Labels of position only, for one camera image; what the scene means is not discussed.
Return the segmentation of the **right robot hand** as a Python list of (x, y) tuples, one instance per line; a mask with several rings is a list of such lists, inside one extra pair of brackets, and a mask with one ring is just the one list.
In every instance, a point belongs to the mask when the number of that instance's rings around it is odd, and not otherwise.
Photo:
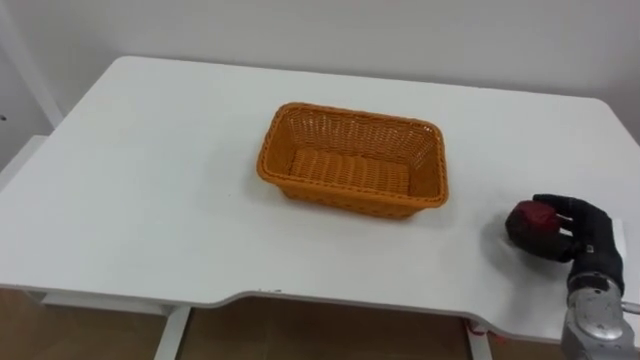
[(573, 282), (578, 277), (599, 274), (611, 280), (624, 294), (624, 266), (616, 248), (609, 215), (595, 205), (574, 197), (535, 194), (532, 199), (553, 207), (557, 214), (570, 219), (567, 230), (572, 233), (574, 245), (570, 252), (572, 267), (567, 280), (569, 288), (577, 288)]

